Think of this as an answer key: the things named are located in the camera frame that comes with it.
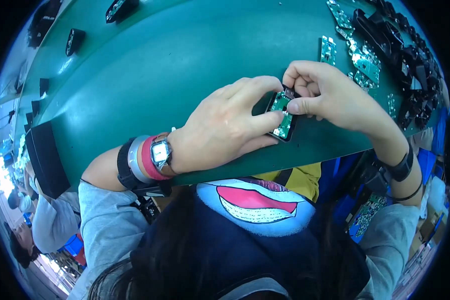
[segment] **silver bracelet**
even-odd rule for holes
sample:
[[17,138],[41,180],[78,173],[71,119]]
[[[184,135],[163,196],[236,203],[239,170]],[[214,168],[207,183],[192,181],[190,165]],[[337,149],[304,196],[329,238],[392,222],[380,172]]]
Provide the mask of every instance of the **silver bracelet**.
[[130,166],[130,170],[132,171],[133,175],[141,181],[142,183],[153,183],[154,180],[146,177],[142,171],[140,171],[140,167],[138,165],[137,160],[137,154],[138,154],[138,148],[140,144],[145,141],[150,135],[141,135],[138,136],[130,145],[130,149],[128,151],[128,165]]

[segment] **red wristband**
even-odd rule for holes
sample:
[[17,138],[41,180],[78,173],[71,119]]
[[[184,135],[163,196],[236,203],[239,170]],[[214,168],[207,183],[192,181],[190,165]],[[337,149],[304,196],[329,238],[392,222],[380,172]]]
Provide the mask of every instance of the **red wristband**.
[[150,151],[150,146],[152,142],[156,139],[158,135],[149,136],[144,142],[141,148],[141,162],[147,174],[150,178],[154,180],[167,180],[171,177],[164,176],[157,171],[154,163],[152,162],[152,152]]

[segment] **hand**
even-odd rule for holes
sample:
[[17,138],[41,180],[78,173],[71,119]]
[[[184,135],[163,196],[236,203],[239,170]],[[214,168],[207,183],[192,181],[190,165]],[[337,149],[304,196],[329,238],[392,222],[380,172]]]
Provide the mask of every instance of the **hand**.
[[245,153],[275,145],[266,135],[283,119],[281,111],[252,116],[253,106],[269,91],[283,90],[271,76],[242,78],[206,97],[185,126],[170,133],[170,167],[175,173],[208,170]]
[[394,126],[382,107],[339,69],[322,62],[293,61],[283,84],[302,97],[288,103],[289,113],[317,116],[344,129],[380,138]]
[[27,190],[26,190],[21,184],[18,184],[17,187],[18,187],[18,191],[19,191],[19,192],[28,195]]

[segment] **finger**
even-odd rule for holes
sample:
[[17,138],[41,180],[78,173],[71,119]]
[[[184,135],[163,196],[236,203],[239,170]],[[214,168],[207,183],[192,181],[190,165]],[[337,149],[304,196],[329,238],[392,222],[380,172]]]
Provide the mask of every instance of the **finger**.
[[261,135],[258,136],[256,138],[253,138],[249,141],[247,141],[238,151],[238,156],[237,158],[239,158],[240,156],[246,154],[246,153],[250,153],[252,151],[258,150],[260,148],[264,148],[264,147],[268,147],[271,145],[276,145],[278,144],[278,140],[270,135]]
[[252,78],[248,77],[240,78],[234,83],[224,86],[225,89],[219,95],[222,96],[223,98],[229,99],[233,95],[235,95],[235,93],[240,91],[240,89],[242,89],[246,85],[246,83],[251,80]]
[[294,89],[302,97],[311,97],[310,91],[307,87],[309,83],[303,79],[303,77],[299,76],[295,79]]
[[322,115],[323,96],[295,98],[288,102],[287,111],[293,115]]
[[283,74],[283,84],[291,87],[299,76],[302,76],[306,81],[310,79],[310,81],[317,82],[324,68],[327,67],[316,61],[295,60],[290,63],[285,74]]
[[306,85],[306,88],[308,89],[308,91],[310,92],[310,94],[313,95],[312,97],[315,97],[315,96],[321,94],[320,88],[318,87],[318,83],[316,83],[316,82],[313,82],[313,81],[312,81],[312,82],[309,82],[309,83]]
[[247,81],[240,90],[238,90],[230,101],[244,104],[245,106],[254,106],[265,93],[283,91],[283,86],[278,78],[273,76],[258,76]]
[[283,119],[284,114],[279,110],[269,111],[264,114],[251,117],[247,129],[249,134],[248,138],[254,138],[273,131],[280,125],[280,123],[282,123]]

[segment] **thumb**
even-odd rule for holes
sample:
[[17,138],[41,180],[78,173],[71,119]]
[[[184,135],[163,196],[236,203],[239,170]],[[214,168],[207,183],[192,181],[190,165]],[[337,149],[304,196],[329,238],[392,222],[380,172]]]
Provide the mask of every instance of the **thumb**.
[[258,150],[260,148],[264,148],[271,145],[278,144],[278,140],[270,135],[261,135],[256,138],[253,138],[247,141],[238,151],[236,158],[240,156]]
[[321,115],[323,95],[317,97],[301,97],[288,102],[287,111],[292,115]]

